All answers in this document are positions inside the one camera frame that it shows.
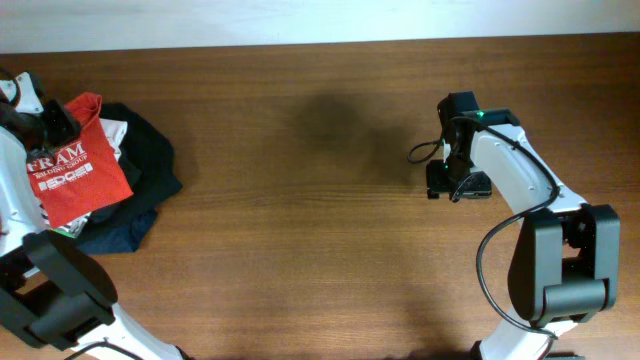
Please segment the orange printed t-shirt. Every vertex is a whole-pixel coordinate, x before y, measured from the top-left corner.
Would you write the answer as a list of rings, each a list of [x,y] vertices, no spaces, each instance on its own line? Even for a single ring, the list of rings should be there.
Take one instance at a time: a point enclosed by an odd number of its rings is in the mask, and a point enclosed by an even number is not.
[[[33,192],[52,228],[133,195],[102,126],[101,107],[102,97],[94,93],[83,93],[67,103],[66,109],[81,125],[79,138],[52,158],[26,164]]]

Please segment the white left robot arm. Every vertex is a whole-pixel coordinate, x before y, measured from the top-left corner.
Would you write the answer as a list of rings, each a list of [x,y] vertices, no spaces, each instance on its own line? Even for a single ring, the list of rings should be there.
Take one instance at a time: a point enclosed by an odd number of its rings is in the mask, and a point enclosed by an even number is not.
[[[1,324],[31,347],[74,359],[184,359],[127,314],[106,271],[41,216],[28,156],[70,143],[80,127],[63,108],[31,115],[1,105]]]

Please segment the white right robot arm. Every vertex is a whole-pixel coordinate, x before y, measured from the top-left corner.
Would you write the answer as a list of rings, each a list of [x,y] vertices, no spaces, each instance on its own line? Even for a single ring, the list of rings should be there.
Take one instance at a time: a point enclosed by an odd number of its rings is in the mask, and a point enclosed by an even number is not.
[[[507,109],[439,110],[442,132],[426,157],[428,195],[452,202],[490,196],[494,185],[512,214],[481,240],[475,258],[483,295],[501,317],[470,350],[473,359],[545,359],[564,333],[617,300],[620,219],[567,188],[528,143]],[[507,275],[510,308],[502,309],[484,275],[484,254],[502,230],[520,232]]]

